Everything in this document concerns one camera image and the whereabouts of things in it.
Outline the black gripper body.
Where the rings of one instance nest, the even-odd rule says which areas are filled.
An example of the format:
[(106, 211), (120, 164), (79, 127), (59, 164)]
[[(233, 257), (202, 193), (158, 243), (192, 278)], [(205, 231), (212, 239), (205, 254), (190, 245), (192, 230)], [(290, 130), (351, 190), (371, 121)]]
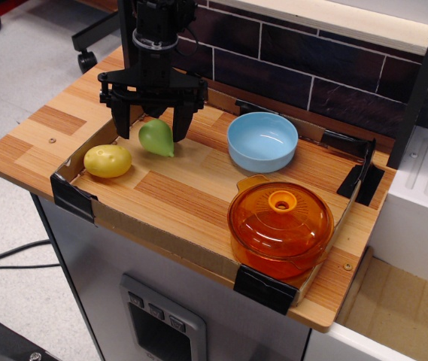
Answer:
[(208, 85), (195, 74), (172, 67), (170, 52), (133, 50), (125, 68), (98, 76), (100, 102), (109, 108), (114, 102), (160, 109), (174, 108), (191, 115), (204, 108)]

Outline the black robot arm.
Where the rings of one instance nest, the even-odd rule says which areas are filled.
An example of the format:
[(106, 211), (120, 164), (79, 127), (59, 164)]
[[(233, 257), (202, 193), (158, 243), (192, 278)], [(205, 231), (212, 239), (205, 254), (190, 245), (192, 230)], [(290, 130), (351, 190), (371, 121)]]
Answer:
[(195, 20), (194, 1), (120, 1), (125, 68), (99, 74), (99, 100), (111, 109), (117, 134), (129, 138), (131, 108), (158, 117), (172, 108), (173, 140), (183, 140), (194, 113), (202, 109), (208, 84), (172, 66), (178, 35)]

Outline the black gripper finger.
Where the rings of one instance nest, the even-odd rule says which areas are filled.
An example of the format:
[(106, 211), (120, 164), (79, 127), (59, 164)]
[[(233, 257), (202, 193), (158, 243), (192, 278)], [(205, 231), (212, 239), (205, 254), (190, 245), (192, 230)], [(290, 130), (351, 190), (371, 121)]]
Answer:
[(172, 134), (173, 142), (186, 138), (194, 114), (192, 105), (178, 105), (174, 108)]
[(130, 134), (130, 104), (122, 101), (111, 102), (111, 114), (117, 130), (117, 134), (124, 139), (129, 139)]

